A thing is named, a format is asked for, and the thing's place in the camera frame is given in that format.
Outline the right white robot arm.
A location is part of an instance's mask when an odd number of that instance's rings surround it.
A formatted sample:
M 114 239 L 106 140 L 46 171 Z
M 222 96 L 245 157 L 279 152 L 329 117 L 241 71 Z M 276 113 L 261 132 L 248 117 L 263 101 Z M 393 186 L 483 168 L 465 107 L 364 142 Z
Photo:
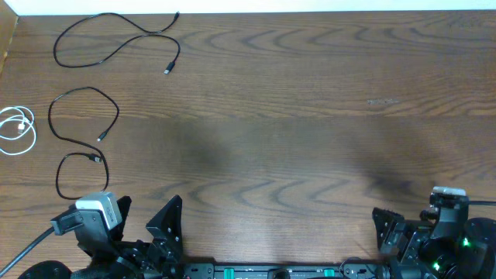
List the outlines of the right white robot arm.
M 424 210 L 419 220 L 375 208 L 377 248 L 389 257 L 378 278 L 494 278 L 495 221 Z

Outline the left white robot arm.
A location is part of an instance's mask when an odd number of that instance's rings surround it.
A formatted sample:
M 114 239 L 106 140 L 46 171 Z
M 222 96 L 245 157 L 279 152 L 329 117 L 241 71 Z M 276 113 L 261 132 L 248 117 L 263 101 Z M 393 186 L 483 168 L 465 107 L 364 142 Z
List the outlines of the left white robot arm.
M 47 260 L 24 271 L 21 278 L 182 278 L 182 199 L 175 195 L 147 224 L 150 243 L 124 241 L 123 229 L 131 198 L 111 192 L 92 193 L 78 199 L 53 218 L 53 233 L 73 232 L 90 264 L 72 271 L 60 261 Z

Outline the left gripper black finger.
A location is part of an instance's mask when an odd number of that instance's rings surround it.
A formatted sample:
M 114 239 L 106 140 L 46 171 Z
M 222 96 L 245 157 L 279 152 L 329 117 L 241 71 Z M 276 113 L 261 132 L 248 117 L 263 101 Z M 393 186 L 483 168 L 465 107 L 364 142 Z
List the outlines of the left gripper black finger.
M 165 256 L 183 254 L 182 198 L 175 195 L 147 224 L 154 246 Z
M 119 212 L 121 214 L 122 221 L 112 229 L 113 240 L 122 240 L 123 238 L 123 231 L 126 225 L 126 219 L 129 214 L 131 203 L 132 203 L 132 199 L 127 195 L 122 196 L 120 199 L 117 200 L 117 205 L 119 207 Z

